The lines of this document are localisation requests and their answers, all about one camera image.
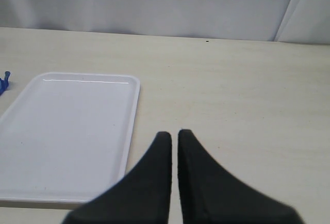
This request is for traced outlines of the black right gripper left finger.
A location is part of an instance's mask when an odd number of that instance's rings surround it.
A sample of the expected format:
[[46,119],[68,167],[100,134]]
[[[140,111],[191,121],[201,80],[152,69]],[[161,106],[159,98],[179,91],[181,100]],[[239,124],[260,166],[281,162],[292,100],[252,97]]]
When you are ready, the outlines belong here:
[[168,223],[171,185],[172,139],[158,132],[121,181],[70,211],[63,223]]

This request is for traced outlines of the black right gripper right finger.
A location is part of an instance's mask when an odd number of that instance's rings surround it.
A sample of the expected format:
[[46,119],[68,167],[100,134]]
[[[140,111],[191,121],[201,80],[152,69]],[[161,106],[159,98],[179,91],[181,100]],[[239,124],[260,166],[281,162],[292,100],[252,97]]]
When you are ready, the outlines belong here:
[[229,173],[191,130],[178,133],[178,188],[184,223],[303,223],[297,211]]

